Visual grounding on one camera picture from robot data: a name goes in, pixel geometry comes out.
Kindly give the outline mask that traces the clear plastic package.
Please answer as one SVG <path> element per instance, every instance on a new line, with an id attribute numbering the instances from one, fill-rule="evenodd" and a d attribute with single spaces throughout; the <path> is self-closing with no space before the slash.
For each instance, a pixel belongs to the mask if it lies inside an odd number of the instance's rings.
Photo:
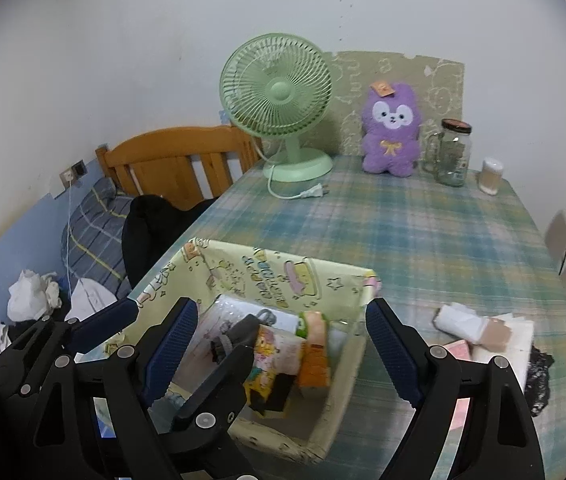
<path id="1" fill-rule="evenodd" d="M 194 335 L 175 376 L 172 377 L 170 388 L 184 398 L 191 396 L 217 367 L 211 358 L 210 341 L 249 314 L 256 315 L 261 322 L 276 330 L 291 334 L 296 332 L 298 315 L 293 312 L 220 295 L 211 307 L 199 316 Z"/>

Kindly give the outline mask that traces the crumpled white cloth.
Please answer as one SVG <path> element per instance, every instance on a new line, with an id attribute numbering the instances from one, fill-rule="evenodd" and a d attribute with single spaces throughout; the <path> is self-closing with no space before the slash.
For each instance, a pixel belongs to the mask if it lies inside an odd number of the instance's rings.
<path id="1" fill-rule="evenodd" d="M 6 315 L 14 323 L 37 321 L 62 306 L 56 272 L 38 274 L 23 270 L 9 287 Z"/>

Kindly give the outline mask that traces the plaid blue green tablecloth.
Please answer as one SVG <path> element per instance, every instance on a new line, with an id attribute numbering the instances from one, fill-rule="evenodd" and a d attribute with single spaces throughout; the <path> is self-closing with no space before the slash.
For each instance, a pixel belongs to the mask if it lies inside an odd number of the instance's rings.
<path id="1" fill-rule="evenodd" d="M 566 292 L 542 235 L 511 185 L 496 196 L 449 188 L 427 174 L 363 172 L 341 157 L 322 198 L 278 200 L 259 170 L 234 183 L 175 243 L 199 236 L 374 270 L 383 296 L 432 344 L 432 319 L 459 302 L 534 322 L 534 345 L 552 354 L 551 396 L 536 418 L 545 474 L 566 477 Z"/>

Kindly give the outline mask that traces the black sock on table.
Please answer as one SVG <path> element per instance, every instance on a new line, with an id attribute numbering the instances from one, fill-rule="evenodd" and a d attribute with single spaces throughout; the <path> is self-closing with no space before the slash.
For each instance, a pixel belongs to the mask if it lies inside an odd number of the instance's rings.
<path id="1" fill-rule="evenodd" d="M 542 352 L 536 346 L 531 347 L 524 396 L 532 417 L 538 417 L 548 406 L 550 369 L 554 363 L 552 354 Z"/>

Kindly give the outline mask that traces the green desk fan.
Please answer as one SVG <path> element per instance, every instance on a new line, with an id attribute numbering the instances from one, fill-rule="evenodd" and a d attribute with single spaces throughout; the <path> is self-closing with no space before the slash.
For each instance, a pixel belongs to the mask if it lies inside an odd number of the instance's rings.
<path id="1" fill-rule="evenodd" d="M 300 137 L 322 122 L 331 95 L 332 76 L 323 52 L 300 36 L 268 32 L 241 44 L 225 62 L 219 98 L 231 124 L 253 140 L 280 142 L 272 155 L 257 152 L 265 163 L 267 189 L 278 200 L 327 194 L 325 185 L 315 183 L 303 192 L 281 195 L 272 183 L 312 181 L 332 170 L 329 155 L 300 145 Z"/>

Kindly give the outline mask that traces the beige cartoon patterned board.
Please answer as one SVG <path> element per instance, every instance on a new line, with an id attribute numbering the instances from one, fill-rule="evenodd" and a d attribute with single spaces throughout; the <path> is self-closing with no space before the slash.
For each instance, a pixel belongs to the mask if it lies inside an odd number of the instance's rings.
<path id="1" fill-rule="evenodd" d="M 306 148 L 330 155 L 360 155 L 364 135 L 361 112 L 371 84 L 409 84 L 421 112 L 421 136 L 438 129 L 443 118 L 463 117 L 464 64 L 424 55 L 393 52 L 326 52 L 332 97 L 325 116 L 304 134 Z"/>

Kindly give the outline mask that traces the glass mason jar mug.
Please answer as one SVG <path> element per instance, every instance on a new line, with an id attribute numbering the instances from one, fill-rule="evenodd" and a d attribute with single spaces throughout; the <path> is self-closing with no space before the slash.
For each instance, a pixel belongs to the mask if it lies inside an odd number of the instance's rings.
<path id="1" fill-rule="evenodd" d="M 473 127 L 460 119 L 443 118 L 440 129 L 425 143 L 423 168 L 441 184 L 461 188 L 465 184 L 472 151 Z"/>

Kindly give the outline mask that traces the blue plaid pillow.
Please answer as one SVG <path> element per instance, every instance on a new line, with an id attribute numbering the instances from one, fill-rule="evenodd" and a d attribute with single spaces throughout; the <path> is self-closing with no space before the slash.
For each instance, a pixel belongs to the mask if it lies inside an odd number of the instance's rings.
<path id="1" fill-rule="evenodd" d="M 72 210 L 61 238 L 62 263 L 70 289 L 89 278 L 116 298 L 131 291 L 122 248 L 131 200 L 111 178 L 103 177 Z"/>

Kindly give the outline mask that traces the dark grey sock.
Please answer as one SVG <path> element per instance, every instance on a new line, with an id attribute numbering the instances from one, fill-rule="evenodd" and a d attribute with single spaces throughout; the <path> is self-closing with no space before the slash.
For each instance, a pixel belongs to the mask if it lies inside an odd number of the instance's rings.
<path id="1" fill-rule="evenodd" d="M 210 352 L 213 362 L 220 364 L 235 347 L 253 348 L 258 337 L 261 322 L 256 315 L 244 316 L 239 322 L 231 325 L 210 341 Z"/>

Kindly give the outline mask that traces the white shirt on bed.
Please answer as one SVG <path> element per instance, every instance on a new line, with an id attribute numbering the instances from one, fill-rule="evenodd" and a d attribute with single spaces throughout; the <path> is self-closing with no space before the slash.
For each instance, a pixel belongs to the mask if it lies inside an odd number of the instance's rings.
<path id="1" fill-rule="evenodd" d="M 78 321 L 83 321 L 110 304 L 114 304 L 116 300 L 115 295 L 100 283 L 91 278 L 79 278 L 70 296 L 70 310 L 65 320 L 77 318 Z"/>

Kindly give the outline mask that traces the yellow cartoon fabric storage box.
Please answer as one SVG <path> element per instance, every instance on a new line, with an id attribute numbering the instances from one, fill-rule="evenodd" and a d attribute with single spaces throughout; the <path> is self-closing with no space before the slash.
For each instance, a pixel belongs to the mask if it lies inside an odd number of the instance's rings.
<path id="1" fill-rule="evenodd" d="M 239 442 L 300 464 L 325 459 L 341 426 L 365 349 L 364 309 L 381 290 L 370 270 L 194 237 L 173 245 L 130 298 L 137 321 L 88 353 L 109 356 L 164 320 L 181 296 L 198 323 L 168 391 L 183 398 L 215 368 L 211 346 L 230 351 L 245 316 L 260 331 L 248 401 L 230 429 Z"/>

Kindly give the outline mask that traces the purple plush bunny toy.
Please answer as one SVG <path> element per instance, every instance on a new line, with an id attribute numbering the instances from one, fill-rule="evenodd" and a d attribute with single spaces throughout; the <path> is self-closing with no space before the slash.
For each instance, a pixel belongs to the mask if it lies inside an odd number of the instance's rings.
<path id="1" fill-rule="evenodd" d="M 421 114 L 409 84 L 376 81 L 362 108 L 362 168 L 406 178 L 421 157 Z"/>

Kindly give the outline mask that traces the wall power outlet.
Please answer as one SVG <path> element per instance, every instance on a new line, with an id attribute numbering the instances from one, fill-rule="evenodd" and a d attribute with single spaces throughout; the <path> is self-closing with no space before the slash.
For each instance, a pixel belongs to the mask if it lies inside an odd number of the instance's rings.
<path id="1" fill-rule="evenodd" d="M 74 165 L 70 166 L 70 168 L 62 171 L 60 173 L 60 179 L 64 188 L 69 188 L 86 174 L 86 164 L 82 159 L 80 159 L 79 162 L 75 162 Z"/>

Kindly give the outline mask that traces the pink white folded cloth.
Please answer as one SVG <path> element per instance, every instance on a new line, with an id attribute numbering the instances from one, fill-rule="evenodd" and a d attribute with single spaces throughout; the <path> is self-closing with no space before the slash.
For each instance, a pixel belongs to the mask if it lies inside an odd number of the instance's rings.
<path id="1" fill-rule="evenodd" d="M 470 356 L 469 345 L 465 340 L 457 340 L 450 342 L 450 344 L 445 344 L 443 346 L 449 353 L 454 356 L 458 361 L 472 361 Z M 469 406 L 469 398 L 462 398 L 456 400 L 454 413 L 451 420 L 451 425 L 449 430 L 462 429 L 466 419 L 466 414 Z"/>

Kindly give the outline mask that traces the cotton swab container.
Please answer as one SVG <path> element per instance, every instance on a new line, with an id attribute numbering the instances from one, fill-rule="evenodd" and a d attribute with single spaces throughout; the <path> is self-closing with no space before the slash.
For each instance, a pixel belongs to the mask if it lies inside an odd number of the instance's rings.
<path id="1" fill-rule="evenodd" d="M 504 166 L 502 162 L 493 157 L 486 157 L 478 176 L 478 188 L 481 192 L 495 196 L 503 177 Z"/>

